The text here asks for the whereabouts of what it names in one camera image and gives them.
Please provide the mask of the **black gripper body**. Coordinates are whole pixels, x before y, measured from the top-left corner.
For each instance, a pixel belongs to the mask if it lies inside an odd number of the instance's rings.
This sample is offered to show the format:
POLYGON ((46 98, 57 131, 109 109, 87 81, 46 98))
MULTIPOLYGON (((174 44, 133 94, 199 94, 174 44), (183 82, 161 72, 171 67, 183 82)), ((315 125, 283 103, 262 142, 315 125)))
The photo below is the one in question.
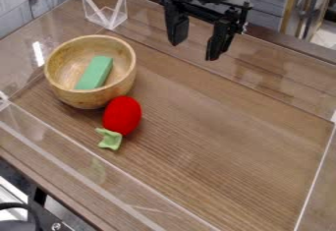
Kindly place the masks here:
MULTIPOLYGON (((165 7, 167 0, 161 0, 165 7)), ((246 32, 247 16, 253 9, 249 0, 171 0, 185 10, 187 16, 215 23, 219 19, 237 23, 237 33, 246 32)))

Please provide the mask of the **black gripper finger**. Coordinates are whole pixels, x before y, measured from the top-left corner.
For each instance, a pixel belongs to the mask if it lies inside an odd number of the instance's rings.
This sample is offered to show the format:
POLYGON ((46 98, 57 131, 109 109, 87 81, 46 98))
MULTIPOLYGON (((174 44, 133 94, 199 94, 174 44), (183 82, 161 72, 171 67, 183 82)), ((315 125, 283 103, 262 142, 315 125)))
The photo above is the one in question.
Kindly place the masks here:
POLYGON ((189 37, 190 17, 182 7, 171 0, 165 3, 165 13, 169 40, 177 46, 189 37))
POLYGON ((207 60, 215 61, 229 50, 237 32, 237 23, 219 20, 214 24, 213 36, 209 41, 207 60))

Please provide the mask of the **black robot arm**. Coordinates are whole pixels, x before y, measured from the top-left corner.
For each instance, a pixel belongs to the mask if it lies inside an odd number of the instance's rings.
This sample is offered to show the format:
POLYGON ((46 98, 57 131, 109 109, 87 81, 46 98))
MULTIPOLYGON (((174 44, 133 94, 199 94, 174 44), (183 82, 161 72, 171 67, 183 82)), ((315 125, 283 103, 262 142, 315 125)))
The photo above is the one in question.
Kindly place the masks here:
POLYGON ((167 36, 178 46, 189 38, 190 18, 214 25, 207 45, 209 61, 214 61, 229 50, 234 37, 246 32, 249 0, 161 0, 165 7, 167 36))

